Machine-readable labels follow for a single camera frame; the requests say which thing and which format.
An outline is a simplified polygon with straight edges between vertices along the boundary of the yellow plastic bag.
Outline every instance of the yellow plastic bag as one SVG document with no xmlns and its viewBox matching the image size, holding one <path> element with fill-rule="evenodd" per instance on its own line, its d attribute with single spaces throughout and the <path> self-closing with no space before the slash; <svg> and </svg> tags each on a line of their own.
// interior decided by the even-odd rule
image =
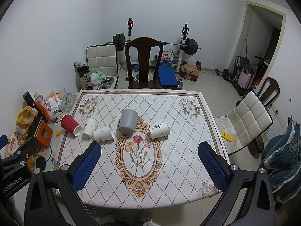
<svg viewBox="0 0 301 226">
<path fill-rule="evenodd" d="M 23 136 L 27 137 L 29 128 L 38 115 L 38 111 L 34 108 L 26 106 L 17 116 L 16 129 Z"/>
</svg>

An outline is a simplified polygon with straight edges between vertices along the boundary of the chair backrest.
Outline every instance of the chair backrest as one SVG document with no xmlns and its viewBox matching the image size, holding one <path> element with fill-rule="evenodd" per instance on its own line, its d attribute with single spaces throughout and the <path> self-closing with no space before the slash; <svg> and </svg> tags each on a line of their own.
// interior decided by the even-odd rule
<svg viewBox="0 0 301 226">
<path fill-rule="evenodd" d="M 266 107 L 253 91 L 246 95 L 228 118 L 243 147 L 273 124 Z"/>
<path fill-rule="evenodd" d="M 86 60 L 90 73 L 100 71 L 106 76 L 116 76 L 117 51 L 114 44 L 104 44 L 87 47 Z"/>
<path fill-rule="evenodd" d="M 270 85 L 264 91 L 264 93 L 260 96 L 262 90 L 264 89 L 265 85 L 267 84 L 267 81 L 270 82 Z M 260 100 L 264 103 L 264 101 L 266 101 L 268 98 L 270 98 L 272 96 L 272 94 L 275 92 L 275 90 L 276 90 L 276 94 L 270 99 L 269 102 L 267 102 L 265 104 L 266 107 L 268 107 L 280 93 L 280 88 L 279 88 L 278 82 L 274 78 L 267 76 L 267 78 L 265 79 L 265 81 L 264 81 L 261 89 L 257 93 L 257 95 L 260 96 L 259 97 Z"/>
<path fill-rule="evenodd" d="M 148 82 L 148 68 L 150 61 L 151 48 L 158 46 L 160 52 L 158 55 L 156 68 L 154 72 L 154 80 L 157 80 L 158 70 L 160 61 L 163 53 L 163 44 L 160 41 L 152 39 L 150 37 L 139 37 L 125 45 L 125 58 L 128 68 L 128 81 L 133 81 L 133 74 L 131 71 L 131 59 L 130 59 L 130 47 L 136 47 L 138 52 L 138 63 L 139 63 L 139 82 Z"/>
</svg>

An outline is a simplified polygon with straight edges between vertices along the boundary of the cardboard box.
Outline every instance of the cardboard box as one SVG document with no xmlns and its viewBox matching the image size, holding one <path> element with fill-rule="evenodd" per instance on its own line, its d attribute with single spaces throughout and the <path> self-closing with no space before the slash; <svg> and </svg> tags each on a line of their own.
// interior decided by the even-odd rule
<svg viewBox="0 0 301 226">
<path fill-rule="evenodd" d="M 200 74 L 200 71 L 201 71 L 201 66 L 196 65 L 196 68 L 197 68 L 196 70 L 187 72 L 187 70 L 184 67 L 184 65 L 186 65 L 186 64 L 187 64 L 186 62 L 183 62 L 182 66 L 181 66 L 180 77 L 190 80 L 190 81 L 193 81 L 193 82 L 196 82 L 198 79 L 198 76 Z"/>
<path fill-rule="evenodd" d="M 74 62 L 75 69 L 75 82 L 78 89 L 93 90 L 90 70 L 89 68 L 80 62 Z"/>
</svg>

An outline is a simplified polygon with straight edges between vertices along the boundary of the white upholstered chair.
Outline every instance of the white upholstered chair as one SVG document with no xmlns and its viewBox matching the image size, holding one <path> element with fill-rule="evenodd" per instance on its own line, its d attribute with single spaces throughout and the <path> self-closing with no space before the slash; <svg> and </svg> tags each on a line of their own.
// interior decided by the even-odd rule
<svg viewBox="0 0 301 226">
<path fill-rule="evenodd" d="M 118 64 L 117 51 L 115 44 L 104 44 L 90 46 L 86 49 L 87 66 L 90 73 L 100 71 L 106 76 L 114 78 L 114 83 L 110 88 L 117 88 L 118 83 Z"/>
<path fill-rule="evenodd" d="M 224 131 L 234 139 L 232 142 L 223 139 L 228 155 L 246 147 L 273 124 L 272 117 L 254 92 L 249 92 L 228 116 L 214 120 L 220 132 Z"/>
</svg>

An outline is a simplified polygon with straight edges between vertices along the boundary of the power outlet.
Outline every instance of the power outlet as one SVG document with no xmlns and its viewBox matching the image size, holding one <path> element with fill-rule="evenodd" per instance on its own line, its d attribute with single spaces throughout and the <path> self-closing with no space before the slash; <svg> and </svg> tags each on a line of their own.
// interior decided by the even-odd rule
<svg viewBox="0 0 301 226">
<path fill-rule="evenodd" d="M 272 118 L 275 119 L 277 117 L 280 125 L 282 128 L 284 128 L 286 126 L 286 123 L 284 122 L 284 120 L 282 119 L 281 115 L 279 114 L 279 110 L 277 109 L 277 107 L 275 106 L 275 104 L 272 104 L 272 110 L 274 112 Z"/>
</svg>

